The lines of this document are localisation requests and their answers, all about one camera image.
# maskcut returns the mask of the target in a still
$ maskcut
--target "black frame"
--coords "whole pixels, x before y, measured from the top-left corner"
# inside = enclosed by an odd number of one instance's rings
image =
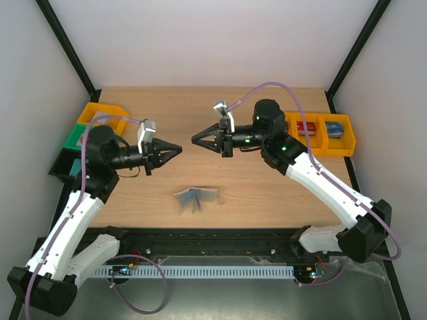
[[[81,82],[89,93],[90,101],[98,102],[101,95],[101,90],[96,89],[93,86],[89,75],[83,67],[83,64],[75,52],[67,34],[62,28],[61,23],[58,20],[49,1],[35,1],[40,7],[41,12],[44,14],[48,24],[51,26],[52,31],[60,42],[75,71],[79,75]],[[331,113],[337,113],[334,105],[335,94],[346,78],[346,75],[350,71],[352,65],[356,61],[390,2],[391,0],[378,0],[330,88],[325,92]],[[351,158],[345,157],[344,160],[353,189],[360,191]],[[70,192],[71,182],[64,183],[63,190],[61,192],[61,196],[53,216],[51,228],[54,226],[62,210],[64,209]],[[292,254],[289,254],[287,249],[289,247],[290,237],[295,233],[295,231],[296,229],[133,229],[132,233],[135,235],[134,241],[137,241],[139,245],[143,245],[148,249],[151,249],[152,255],[155,252],[157,252],[158,255],[161,255],[162,253],[174,253],[177,255],[188,255],[189,253],[191,253],[191,255],[224,255],[227,253],[232,255],[247,255],[246,253],[250,251],[251,253],[256,253],[256,255],[270,257],[270,259],[275,262],[285,261],[291,265],[298,266],[301,265],[301,263],[295,260],[292,257]],[[89,228],[86,234],[83,236],[81,244],[79,245],[81,247],[80,249],[91,243],[100,232],[101,229]],[[182,237],[185,238],[185,244],[182,241],[179,241],[179,239]],[[35,249],[41,245],[43,240],[44,239],[42,238],[38,239]],[[197,245],[197,250],[195,250],[195,247],[191,246],[193,242],[203,243],[203,253],[198,252],[200,251],[200,245]],[[380,246],[377,252],[385,255],[389,254],[385,243]],[[402,291],[400,290],[393,263],[391,261],[384,261],[384,266],[388,278],[391,281],[392,290],[398,304],[400,316],[403,320],[410,320],[410,315],[406,307]],[[21,308],[21,302],[16,299],[9,320],[18,320]]]

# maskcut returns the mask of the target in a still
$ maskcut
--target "yellow bin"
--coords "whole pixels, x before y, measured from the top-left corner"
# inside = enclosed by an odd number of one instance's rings
[[[89,102],[81,113],[77,123],[87,125],[97,112],[108,113],[109,115],[121,115],[123,117],[130,116],[127,111],[123,110],[118,105],[103,105],[102,103]],[[116,135],[121,136],[125,131],[127,121],[123,119],[109,119],[106,124],[114,130]]]
[[[289,134],[298,141],[307,145],[306,138],[298,135],[297,121],[301,121],[301,115],[297,112],[286,112]],[[338,155],[351,157],[356,148],[356,137],[352,123],[348,115],[333,113],[305,113],[307,122],[314,122],[316,133],[310,137],[310,144],[314,155]],[[329,138],[326,122],[339,122],[344,133],[339,139]]]

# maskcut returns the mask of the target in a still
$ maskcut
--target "wooden tabletop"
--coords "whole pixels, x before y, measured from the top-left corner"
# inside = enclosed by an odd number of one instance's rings
[[[151,177],[121,178],[92,227],[162,228],[278,228],[325,226],[338,218],[304,187],[269,168],[259,152],[221,158],[191,144],[191,136],[218,122],[212,103],[230,104],[251,88],[220,87],[105,87],[100,103],[120,105],[138,119],[155,121],[156,137],[183,147],[183,153]],[[323,89],[296,88],[305,112],[329,113]],[[256,101],[275,99],[282,110],[296,111],[292,98],[280,88],[258,91],[234,111],[236,125],[252,122]],[[137,125],[129,124],[123,137],[136,143]],[[319,157],[331,172],[350,183],[342,157]],[[181,212],[174,193],[189,187],[216,188],[224,204],[202,203],[202,211]]]

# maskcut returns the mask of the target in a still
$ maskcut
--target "cable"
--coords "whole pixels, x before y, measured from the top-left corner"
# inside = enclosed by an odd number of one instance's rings
[[[161,311],[166,306],[167,300],[169,300],[169,296],[170,296],[169,285],[167,284],[166,276],[165,276],[165,273],[163,272],[163,270],[161,270],[161,268],[159,267],[159,265],[157,263],[155,263],[154,261],[152,261],[152,260],[144,257],[143,255],[116,255],[114,258],[111,258],[110,260],[116,260],[116,259],[121,259],[121,258],[138,258],[138,259],[147,261],[150,265],[154,266],[159,271],[159,273],[161,275],[161,278],[163,279],[163,283],[165,284],[165,295],[163,296],[163,301],[161,302],[160,306],[157,309],[154,309],[153,311],[144,311],[144,310],[141,310],[141,309],[138,309],[138,308],[134,307],[129,302],[127,302],[126,298],[121,294],[121,292],[119,291],[119,289],[117,288],[117,286],[114,283],[114,277],[117,275],[117,272],[113,273],[113,275],[111,276],[111,285],[110,285],[110,287],[119,296],[119,298],[132,311],[135,311],[136,313],[140,313],[142,315],[152,315],[154,313],[157,313],[157,312]]]
[[[266,149],[266,140],[267,140],[267,138],[268,138],[268,135],[263,135],[262,139],[261,139],[261,150],[264,153],[267,153],[267,149]]]
[[[342,276],[342,274],[344,273],[344,271],[347,269],[348,266],[348,262],[349,262],[350,258],[347,257],[346,262],[344,262],[344,265],[342,266],[340,272],[338,272],[334,277],[332,277],[329,280],[326,280],[324,282],[319,282],[319,283],[300,283],[298,281],[298,279],[294,278],[295,282],[298,284],[299,287],[319,287],[321,285],[327,285],[329,283],[334,282],[335,280],[337,280],[338,278],[340,278]]]
[[[350,192],[348,192],[345,188],[343,188],[338,182],[336,182],[333,178],[331,178],[327,173],[325,173],[324,171],[320,171],[320,167],[316,163],[316,160],[315,160],[315,158],[313,156],[312,146],[311,146],[310,138],[309,138],[309,135],[308,135],[306,116],[304,115],[304,111],[302,110],[302,106],[301,106],[300,101],[296,97],[295,93],[288,86],[286,86],[286,85],[284,85],[283,83],[280,83],[280,82],[266,82],[266,83],[263,83],[262,85],[259,85],[255,89],[252,89],[247,95],[245,95],[244,97],[242,97],[239,101],[235,102],[229,108],[229,111],[235,109],[238,105],[240,105],[242,102],[244,102],[247,98],[249,98],[251,95],[253,95],[258,90],[263,89],[265,87],[269,87],[270,85],[275,85],[275,86],[278,86],[278,87],[281,87],[281,88],[285,89],[291,95],[292,99],[295,101],[295,104],[298,107],[298,111],[301,114],[302,124],[304,126],[304,136],[306,137],[306,141],[307,141],[308,156],[310,158],[310,161],[311,161],[313,167],[326,180],[328,180],[338,190],[340,190],[343,194],[345,194],[347,197],[349,197],[353,202],[357,202],[357,198],[355,196],[353,196]],[[393,230],[391,230],[391,228],[387,225],[387,223],[385,223],[375,212],[373,212],[373,210],[371,210],[371,208],[367,207],[364,203],[361,203],[360,206],[364,210],[366,210],[366,212],[368,212],[371,216],[373,216],[373,218],[375,220],[377,220],[377,222],[379,222],[379,224],[381,224],[381,226],[384,228],[384,230],[386,230],[387,233],[391,236],[391,238],[393,239],[394,243],[396,244],[396,248],[397,248],[397,253],[393,257],[387,257],[387,256],[379,255],[377,253],[373,253],[372,256],[376,257],[376,258],[379,258],[379,259],[382,259],[382,260],[388,260],[388,261],[393,261],[393,260],[399,259],[400,256],[402,255],[402,245],[400,244],[400,242],[399,242],[396,234],[393,232]]]
[[[85,132],[83,133],[83,138],[82,138],[82,142],[81,142],[81,192],[79,194],[79,197],[77,198],[76,203],[74,204],[74,206],[69,211],[70,215],[73,215],[74,211],[79,207],[81,201],[83,200],[83,196],[84,196],[85,189],[86,189],[86,141],[87,141],[87,137],[89,135],[89,131],[92,128],[92,125],[96,121],[101,120],[101,119],[110,119],[110,118],[123,119],[123,120],[129,121],[129,122],[141,124],[140,120],[137,120],[134,118],[129,118],[129,117],[123,117],[121,115],[100,115],[98,117],[94,117],[87,124],[87,126],[85,128]],[[58,229],[56,229],[56,231],[52,235],[51,240],[48,242],[46,249],[44,250],[44,252],[41,256],[42,260],[46,260],[53,244],[55,243],[55,240],[58,238],[60,232],[62,231],[64,226],[67,224],[68,220],[69,220],[69,218],[65,217],[64,220],[61,222],[61,224],[58,226]],[[31,291],[33,290],[35,278],[39,274],[42,265],[43,265],[43,263],[37,264],[33,274],[31,275],[31,278],[28,282],[28,287],[27,287],[27,292],[25,294],[25,302],[24,302],[25,318],[27,320],[31,320],[31,315],[30,315],[30,310],[29,310],[29,301],[30,301],[30,297],[31,297]]]
[[[118,176],[121,178],[136,178],[141,173],[141,168],[140,167],[137,167],[137,168],[138,168],[138,172],[135,175],[118,175]]]
[[[261,150],[261,147],[255,147],[255,148],[239,148],[241,152],[252,152],[252,151],[258,151]]]
[[[318,258],[318,260],[319,260],[319,264],[322,266],[322,269],[323,269],[323,271],[324,271],[324,273],[326,273],[326,268],[325,268],[325,265],[324,265],[324,263],[323,263],[323,260],[322,260],[322,258],[319,256],[319,255],[314,255],[316,258]]]
[[[142,255],[141,251],[140,251],[140,250],[138,250],[138,249],[132,249],[130,253],[131,253],[131,254]],[[137,266],[139,265],[139,259],[138,259],[138,258],[136,258],[136,265],[137,265]]]

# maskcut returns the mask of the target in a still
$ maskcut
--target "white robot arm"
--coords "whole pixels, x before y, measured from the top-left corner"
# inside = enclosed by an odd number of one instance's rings
[[[287,133],[285,115],[274,100],[262,99],[255,104],[251,125],[235,126],[224,101],[217,101],[214,110],[220,122],[194,135],[191,138],[194,144],[221,153],[222,157],[232,157],[233,148],[245,152],[261,150],[261,156],[271,168],[310,190],[342,222],[330,227],[300,229],[293,237],[298,240],[299,247],[293,248],[297,256],[303,252],[342,251],[357,262],[365,262],[385,240],[387,232],[373,216],[367,215],[367,209],[390,225],[391,206],[384,200],[375,203],[353,190],[316,158],[316,166],[313,165],[307,147]],[[208,141],[209,136],[213,136],[214,141]]]
[[[119,181],[117,169],[144,166],[146,174],[151,175],[151,170],[160,168],[182,152],[179,145],[153,138],[154,133],[155,124],[143,121],[138,132],[139,143],[131,146],[108,126],[100,125],[89,132],[85,148],[89,161],[85,193],[72,211],[82,192],[82,176],[79,174],[65,209],[45,242],[24,268],[14,267],[9,272],[7,280],[18,298],[24,300],[29,280],[34,277],[30,305],[61,316],[70,308],[85,280],[119,253],[126,232],[108,227],[105,234],[98,235],[91,245],[74,256],[90,222]]]

